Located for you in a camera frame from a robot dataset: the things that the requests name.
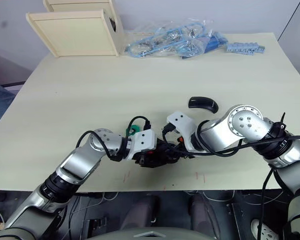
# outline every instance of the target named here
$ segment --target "black wire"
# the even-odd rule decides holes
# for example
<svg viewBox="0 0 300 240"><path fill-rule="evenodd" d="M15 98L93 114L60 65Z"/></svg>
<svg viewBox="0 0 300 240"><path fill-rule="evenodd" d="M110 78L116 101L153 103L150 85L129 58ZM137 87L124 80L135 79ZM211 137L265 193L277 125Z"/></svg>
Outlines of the black wire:
<svg viewBox="0 0 300 240"><path fill-rule="evenodd" d="M257 235L257 240L261 240L261 231L262 231L262 222L264 221L264 216L265 216L265 191L267 187L267 183L274 172L274 169L271 168L268 175L266 176L263 186L262 186L262 192L261 192L261 217L259 219L259 226L258 226L258 235Z"/></svg>
<svg viewBox="0 0 300 240"><path fill-rule="evenodd" d="M69 239L72 240L72 237L71 237L71 220L72 220L72 217L74 215L74 211L76 210L77 206L79 204L79 197L77 196L73 205L72 205L72 208L71 208L71 211L70 211L70 214L69 214L69 221L68 221L68 231L69 231Z"/></svg>
<svg viewBox="0 0 300 240"><path fill-rule="evenodd" d="M292 13L292 15L291 15L291 17L290 17L289 21L286 23L286 25L285 25L284 29L282 30L282 32L281 32L281 34L280 34L280 36L279 36L279 38L278 38L278 42L279 42L279 40L280 40L281 36L284 34L284 32L285 32L286 28L288 27L288 25L289 25L289 23L290 23L291 19L292 19L292 18L293 18L293 16L295 15L295 13L296 13L297 9L299 8L299 5L300 5L300 2L299 2L299 4L296 6L296 8L295 8L294 12Z"/></svg>
<svg viewBox="0 0 300 240"><path fill-rule="evenodd" d="M217 156L219 156L219 157L224 157L224 158L225 158L225 157L230 157L230 156L235 155L235 154L239 151L239 149L234 150L234 151L231 152L231 153L218 153L218 152L212 150L212 148L210 148L210 147L205 143L205 141L203 140L203 138L202 138L202 136L201 136L201 128L202 128L203 124L205 124L205 123L207 123L207 122L209 122L209 120L202 121L202 122L198 125L198 128L197 128L197 130L196 130L196 135L197 135L198 140L200 141L200 143L201 143L201 144L202 144L209 152L211 152L211 153L213 153L214 155L217 155ZM243 141L242 139L239 140L238 147L241 146L242 141Z"/></svg>
<svg viewBox="0 0 300 240"><path fill-rule="evenodd" d="M61 227L61 225L64 223L64 221L66 219L67 211L68 211L68 205L65 206L65 208L63 210L62 218L61 218L60 222L58 223L58 225L55 227L56 230L59 229Z"/></svg>
<svg viewBox="0 0 300 240"><path fill-rule="evenodd" d="M166 139L166 133L162 133L162 138L165 141L165 143L168 145L169 143ZM259 141L250 142L250 143L247 143L247 144L244 144L241 146L231 147L231 148L228 148L228 149L225 149L222 151L217 151L217 153L224 154L224 153L229 153L229 152L233 152L233 151L240 150L240 149L245 149L245 148L256 146L256 145L271 144L271 143L276 143L276 142L282 142L284 140L289 141L289 140L297 140L297 139L300 139L300 135L259 140ZM184 155L188 155L188 156L190 156L190 155L194 155L194 156L213 156L213 155L215 155L212 152L204 152L203 153L203 152L180 151L180 150L173 149L170 146L168 146L168 148L175 151L176 153L180 153L180 154L184 154Z"/></svg>
<svg viewBox="0 0 300 240"><path fill-rule="evenodd" d="M145 120L146 123L150 122L148 120L148 118L146 118L145 116L135 116L134 118L131 119L131 121L129 122L129 125L126 129L125 138L124 138L124 154L126 154L126 152L127 152L126 150L127 150L128 138L129 138L131 126L136 119L143 119L143 120Z"/></svg>
<svg viewBox="0 0 300 240"><path fill-rule="evenodd" d="M284 122L285 115L286 115L286 113L284 112L284 113L282 114L282 117L281 117L280 123L283 123L283 122Z"/></svg>
<svg viewBox="0 0 300 240"><path fill-rule="evenodd" d="M81 135L81 137L79 138L78 142L76 143L75 148L78 148L78 147L80 146L80 143L81 143L82 139L83 139L87 134L92 134L93 136L95 136L96 139L98 139L98 141L99 141L100 144L102 145L102 147L103 147L103 149L104 149L104 151L105 151L107 157L108 157L109 159L111 159L112 156L110 155L110 152L109 152L109 150L108 150L108 148L107 148L105 142L101 139L101 137L100 137L97 133L95 133L95 132L92 131L92 130L86 131L85 133L83 133L83 134Z"/></svg>

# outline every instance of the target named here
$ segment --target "green clip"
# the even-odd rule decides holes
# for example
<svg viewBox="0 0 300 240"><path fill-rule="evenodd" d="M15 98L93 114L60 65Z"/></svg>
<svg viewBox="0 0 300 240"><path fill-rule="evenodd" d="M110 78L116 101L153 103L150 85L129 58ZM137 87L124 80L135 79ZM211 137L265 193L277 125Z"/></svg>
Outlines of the green clip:
<svg viewBox="0 0 300 240"><path fill-rule="evenodd" d="M138 125L132 125L128 136L133 136L137 132L140 132L140 127Z"/></svg>

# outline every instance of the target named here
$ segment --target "blue terminal block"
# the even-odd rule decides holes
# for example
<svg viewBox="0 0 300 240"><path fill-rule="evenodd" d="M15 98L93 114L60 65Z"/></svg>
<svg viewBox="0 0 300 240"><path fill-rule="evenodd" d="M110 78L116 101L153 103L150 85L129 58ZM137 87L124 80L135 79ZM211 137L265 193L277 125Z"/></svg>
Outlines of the blue terminal block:
<svg viewBox="0 0 300 240"><path fill-rule="evenodd" d="M250 43L229 43L226 46L226 51L228 53L243 54L243 55L254 55L255 53L263 54L265 52L265 47L258 45L256 42Z"/></svg>

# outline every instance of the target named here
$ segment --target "floor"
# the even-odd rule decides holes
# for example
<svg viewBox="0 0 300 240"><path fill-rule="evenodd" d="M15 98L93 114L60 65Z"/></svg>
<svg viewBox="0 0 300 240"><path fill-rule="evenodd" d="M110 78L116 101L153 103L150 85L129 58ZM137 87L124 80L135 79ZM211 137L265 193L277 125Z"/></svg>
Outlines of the floor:
<svg viewBox="0 0 300 240"><path fill-rule="evenodd" d="M266 201L278 196L282 190L267 190ZM96 205L102 199L101 193L91 193L79 196L76 195L71 199L68 205L67 216L59 230L51 237L56 240L69 240L69 214L74 202L77 202L76 209L71 219L71 238L73 240L84 239L80 237L84 220L100 219L104 216L108 217L106 227L97 229L93 235L104 234L116 231L120 228L129 209L146 195L158 196L160 199L160 208L154 226L158 227L176 227L191 229L190 216L188 214L189 194L194 192L184 191L145 191L145 192L120 192L117 197L111 201L103 201ZM226 200L230 199L233 191L204 191L206 196L211 199ZM7 220L10 214L20 205L30 192L20 191L1 191L0 192L0 212L3 218ZM115 192L105 193L107 199L115 196ZM234 198L227 202L218 202L210 200L217 221L220 227L221 239L226 240L254 240L250 231L250 223L252 219L258 218L260 215L259 204L260 191L235 191ZM287 219L289 196L281 194L275 201L271 201L265 205L264 222L275 232L280 233L285 220ZM235 215L232 208L235 206L238 221L238 227L235 221Z"/></svg>

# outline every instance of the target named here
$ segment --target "black connector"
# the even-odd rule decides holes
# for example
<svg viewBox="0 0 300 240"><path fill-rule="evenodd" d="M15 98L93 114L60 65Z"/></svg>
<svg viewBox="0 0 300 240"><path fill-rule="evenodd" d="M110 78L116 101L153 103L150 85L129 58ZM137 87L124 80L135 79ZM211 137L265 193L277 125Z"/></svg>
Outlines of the black connector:
<svg viewBox="0 0 300 240"><path fill-rule="evenodd" d="M148 130L148 129L151 129L151 124L149 120L146 120L143 126L143 130Z"/></svg>
<svg viewBox="0 0 300 240"><path fill-rule="evenodd" d="M166 135L167 133L172 132L175 129L176 129L175 125L173 125L172 123L168 123L167 125L164 126L162 130L162 134Z"/></svg>

